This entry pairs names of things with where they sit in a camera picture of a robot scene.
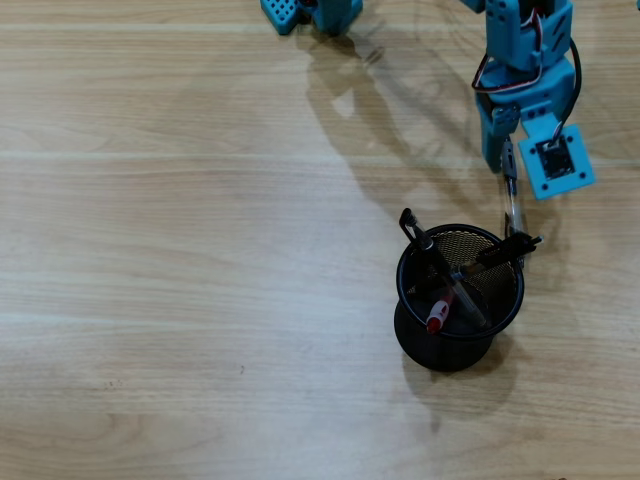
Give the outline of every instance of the black mesh pen holder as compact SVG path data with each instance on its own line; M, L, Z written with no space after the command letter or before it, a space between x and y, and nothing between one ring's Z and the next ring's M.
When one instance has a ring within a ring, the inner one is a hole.
M454 269L500 242L495 235L470 225L442 225L427 233ZM465 279L462 284L486 324L469 318L460 302L454 300L444 327L432 335L427 333L426 320L448 288L429 259L413 245L400 259L396 284L400 301L394 323L400 345L415 362L442 372L464 370L479 361L493 338L513 321L524 297L524 277L517 262Z

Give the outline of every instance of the wooden table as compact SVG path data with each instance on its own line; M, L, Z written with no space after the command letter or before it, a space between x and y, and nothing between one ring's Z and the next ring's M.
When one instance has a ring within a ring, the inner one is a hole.
M576 3L599 183L523 184L524 307L442 375L395 339L397 218L501 231L483 17L3 0L0 478L640 478L640 13Z

